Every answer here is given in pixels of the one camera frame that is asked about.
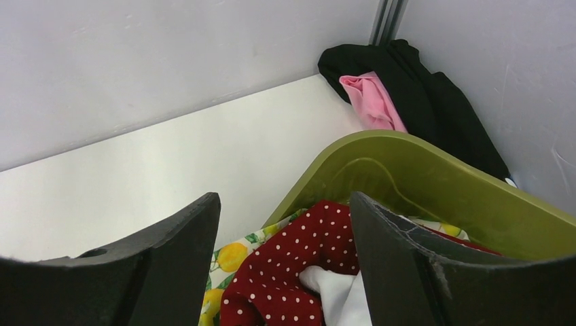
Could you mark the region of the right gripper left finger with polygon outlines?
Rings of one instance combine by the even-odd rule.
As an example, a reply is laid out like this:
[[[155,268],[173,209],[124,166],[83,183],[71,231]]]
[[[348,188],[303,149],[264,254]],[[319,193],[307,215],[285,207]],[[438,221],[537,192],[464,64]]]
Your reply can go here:
[[[209,192],[78,257],[2,259],[1,324],[195,325],[220,212]]]

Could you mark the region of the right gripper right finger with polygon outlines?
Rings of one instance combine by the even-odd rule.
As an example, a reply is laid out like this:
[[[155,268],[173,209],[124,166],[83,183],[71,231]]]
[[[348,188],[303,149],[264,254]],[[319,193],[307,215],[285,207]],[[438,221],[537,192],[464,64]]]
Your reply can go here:
[[[522,261],[465,246],[350,196],[374,325],[574,325],[575,257]]]

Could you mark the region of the white garment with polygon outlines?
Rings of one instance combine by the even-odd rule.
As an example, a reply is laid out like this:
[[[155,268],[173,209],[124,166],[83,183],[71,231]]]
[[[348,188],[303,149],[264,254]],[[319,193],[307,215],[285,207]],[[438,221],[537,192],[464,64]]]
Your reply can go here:
[[[299,279],[306,288],[319,294],[326,325],[372,324],[361,273],[338,274],[309,266]]]

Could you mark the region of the red polka dot skirt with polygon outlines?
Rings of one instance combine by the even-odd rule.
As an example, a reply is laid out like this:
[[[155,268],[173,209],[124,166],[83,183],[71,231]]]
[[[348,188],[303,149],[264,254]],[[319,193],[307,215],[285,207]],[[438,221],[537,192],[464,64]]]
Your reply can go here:
[[[326,325],[319,294],[299,279],[309,266],[360,273],[348,206],[322,200],[254,250],[221,296],[220,325]]]

